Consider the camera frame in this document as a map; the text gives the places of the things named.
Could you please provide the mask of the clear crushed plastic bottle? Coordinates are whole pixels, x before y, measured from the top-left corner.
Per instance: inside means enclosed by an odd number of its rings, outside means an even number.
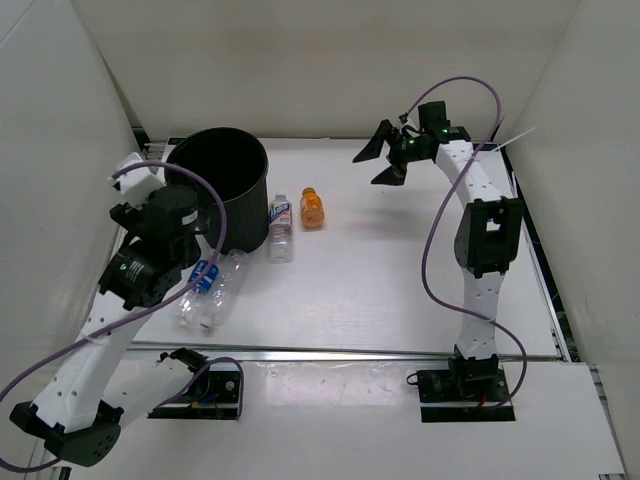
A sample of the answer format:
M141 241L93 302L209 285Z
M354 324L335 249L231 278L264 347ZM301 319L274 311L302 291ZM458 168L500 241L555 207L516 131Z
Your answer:
M249 271L249 255L238 249L219 258L218 274L205 295L197 324L205 331L213 331L230 317Z

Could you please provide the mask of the small orange bottle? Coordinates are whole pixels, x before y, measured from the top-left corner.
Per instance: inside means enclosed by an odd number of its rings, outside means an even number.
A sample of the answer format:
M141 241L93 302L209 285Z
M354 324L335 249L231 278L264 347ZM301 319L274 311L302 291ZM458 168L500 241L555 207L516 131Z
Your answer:
M324 207L314 188L307 187L302 191L300 209L302 223L306 229L314 230L322 227L325 219Z

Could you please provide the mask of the clear bottle white blue label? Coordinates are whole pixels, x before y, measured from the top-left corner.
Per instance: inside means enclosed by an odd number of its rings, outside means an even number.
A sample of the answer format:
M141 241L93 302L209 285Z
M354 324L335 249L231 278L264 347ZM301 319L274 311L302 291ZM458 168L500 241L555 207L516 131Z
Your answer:
M272 263L287 263L293 257L292 203L278 191L269 204L268 250Z

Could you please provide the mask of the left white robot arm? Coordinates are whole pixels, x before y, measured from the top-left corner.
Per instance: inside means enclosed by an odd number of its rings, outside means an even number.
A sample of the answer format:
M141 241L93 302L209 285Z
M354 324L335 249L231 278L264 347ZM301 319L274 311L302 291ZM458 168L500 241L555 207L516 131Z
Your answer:
M121 430L165 400L181 393L188 400L206 395L210 377L204 358L188 365L164 354L137 378L111 385L131 341L143 325L119 320L157 306L200 258L195 237L197 195L183 186L152 192L139 208L119 204L111 218L130 240L108 263L98 293L78 336L54 378L35 399L17 404L11 421L43 440L55 458L83 467L102 461Z

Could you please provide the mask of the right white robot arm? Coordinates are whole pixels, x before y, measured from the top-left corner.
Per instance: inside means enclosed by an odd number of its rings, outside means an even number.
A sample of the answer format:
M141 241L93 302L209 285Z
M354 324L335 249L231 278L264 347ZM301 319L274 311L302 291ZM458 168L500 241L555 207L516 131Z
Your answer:
M447 373L433 375L432 382L464 400L486 395L498 380L498 298L518 253L523 204L494 186L477 162L466 130L447 120L432 121L421 130L383 120L354 160L375 159L384 147L389 166L374 184L401 186L409 163L431 160L451 183L446 196L457 197L463 208L453 241L463 274L464 303L457 309L462 327Z

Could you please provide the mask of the black plastic bin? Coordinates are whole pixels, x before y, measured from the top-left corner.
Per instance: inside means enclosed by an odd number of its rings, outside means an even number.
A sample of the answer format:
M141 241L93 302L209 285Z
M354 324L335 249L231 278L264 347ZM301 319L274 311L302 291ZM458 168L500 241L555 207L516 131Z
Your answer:
M227 216L222 254L260 247L268 235L268 157L255 136L231 127L203 130L178 143L167 161L200 176L220 196Z

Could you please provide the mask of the aluminium rail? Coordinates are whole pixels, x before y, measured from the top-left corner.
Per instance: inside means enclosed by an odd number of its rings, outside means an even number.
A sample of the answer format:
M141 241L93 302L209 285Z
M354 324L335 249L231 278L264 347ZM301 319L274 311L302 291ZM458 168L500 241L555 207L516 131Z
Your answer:
M171 352L181 348L178 344L154 344L134 342L129 347L129 357L142 358L144 355L161 352ZM450 354L403 352L403 351L366 351L366 350L327 350L327 349L293 349L293 348L267 348L248 346L223 346L223 345L187 345L185 348L193 349L202 354L229 356L239 361L265 361L265 362L306 362L306 361L444 361ZM536 356L528 355L532 362L556 362L564 360L557 353L555 355Z

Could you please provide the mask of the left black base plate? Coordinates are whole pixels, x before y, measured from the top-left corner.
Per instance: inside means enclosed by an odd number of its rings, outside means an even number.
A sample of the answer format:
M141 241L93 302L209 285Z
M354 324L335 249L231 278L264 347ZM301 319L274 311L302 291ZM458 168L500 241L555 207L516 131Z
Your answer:
M243 410L244 371L239 361L219 357L179 397L147 414L148 419L239 420Z

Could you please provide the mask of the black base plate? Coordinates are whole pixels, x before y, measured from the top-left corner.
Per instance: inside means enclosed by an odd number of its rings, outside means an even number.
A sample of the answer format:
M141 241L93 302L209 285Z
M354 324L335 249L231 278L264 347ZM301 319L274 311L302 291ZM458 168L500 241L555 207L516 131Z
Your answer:
M423 369L410 373L406 383L418 390L422 423L496 423L516 420L502 368L484 379L460 379L452 368Z
M179 397L147 414L148 419L239 420L243 410L244 371L239 361L219 357Z

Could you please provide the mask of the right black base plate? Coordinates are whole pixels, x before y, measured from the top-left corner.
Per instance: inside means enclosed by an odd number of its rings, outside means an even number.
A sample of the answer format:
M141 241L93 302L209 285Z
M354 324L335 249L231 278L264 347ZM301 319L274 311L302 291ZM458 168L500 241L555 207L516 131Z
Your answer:
M460 379L452 368L423 369L410 373L406 383L418 390L422 423L496 423L516 420L502 368L484 379Z

